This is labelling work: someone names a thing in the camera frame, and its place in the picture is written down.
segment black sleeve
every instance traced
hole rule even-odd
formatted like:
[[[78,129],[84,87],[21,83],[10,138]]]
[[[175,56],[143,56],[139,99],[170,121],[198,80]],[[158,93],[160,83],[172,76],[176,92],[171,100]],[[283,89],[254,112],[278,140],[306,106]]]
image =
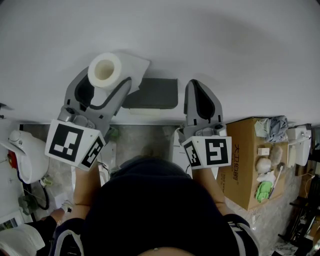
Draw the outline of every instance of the black sleeve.
[[[223,216],[223,218],[228,222],[237,239],[240,256],[258,256],[260,246],[257,238],[250,229],[249,223],[236,214],[227,214]]]
[[[61,226],[58,226],[54,233],[54,242],[50,250],[50,256],[55,255],[55,251],[57,249],[57,241],[60,235],[65,231],[72,231],[76,235],[80,235],[84,222],[85,221],[81,218],[72,218],[65,221]],[[60,256],[64,256],[64,255],[80,256],[81,255],[80,249],[76,241],[74,240],[74,237],[71,234],[67,235],[64,238],[62,247],[59,250],[60,250]]]

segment cardboard box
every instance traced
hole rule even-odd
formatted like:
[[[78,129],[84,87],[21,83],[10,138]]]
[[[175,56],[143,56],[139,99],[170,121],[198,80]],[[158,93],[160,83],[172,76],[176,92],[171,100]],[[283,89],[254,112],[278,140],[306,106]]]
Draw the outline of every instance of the cardboard box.
[[[255,123],[260,118],[248,118],[226,125],[227,135],[232,137],[231,166],[220,167],[217,182],[224,195],[246,210],[265,204],[268,199],[259,203],[255,194],[260,184],[257,181],[258,172],[256,163],[259,158],[258,148],[270,148],[271,143],[265,143],[265,138],[257,137]],[[280,142],[276,145],[282,147],[281,162],[287,164],[288,143]],[[278,176],[276,166],[272,166],[274,175]],[[286,171],[282,171],[270,200],[280,197],[284,193]]]

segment marble floor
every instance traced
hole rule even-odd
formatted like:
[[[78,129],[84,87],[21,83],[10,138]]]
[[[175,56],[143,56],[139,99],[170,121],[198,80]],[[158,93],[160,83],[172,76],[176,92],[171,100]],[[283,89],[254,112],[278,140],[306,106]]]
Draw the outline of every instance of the marble floor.
[[[138,156],[147,146],[154,151],[154,154],[164,159],[168,157],[169,145],[174,126],[149,126],[149,125],[114,125],[118,130],[112,140],[116,143],[116,165]],[[49,130],[48,125],[30,124],[24,125],[24,130],[32,133],[33,136],[46,141]],[[294,169],[287,169],[285,193],[280,198],[246,211],[228,198],[227,205],[238,215],[245,218],[251,225],[255,235],[260,241],[263,256],[270,256],[275,248],[279,247],[278,234],[284,234],[292,207],[289,202],[293,201],[299,193],[301,178],[295,176]],[[38,209],[36,218],[47,216],[54,209],[59,207],[63,200],[73,201],[73,188],[71,182],[71,168],[68,164],[50,159],[48,173],[53,185],[47,188],[50,201],[48,210]],[[32,192],[43,198],[42,189],[38,184],[32,186]],[[285,255],[293,255],[291,250]]]

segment toilet paper roll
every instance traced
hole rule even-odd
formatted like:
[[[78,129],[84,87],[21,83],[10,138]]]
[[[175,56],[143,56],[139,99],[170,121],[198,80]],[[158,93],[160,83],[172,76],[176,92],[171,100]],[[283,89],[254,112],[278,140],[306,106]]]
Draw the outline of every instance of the toilet paper roll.
[[[138,90],[142,78],[150,64],[149,60],[141,59],[125,53],[106,52],[98,55],[89,65],[88,78],[97,88],[112,91],[127,77],[131,77],[130,93]]]

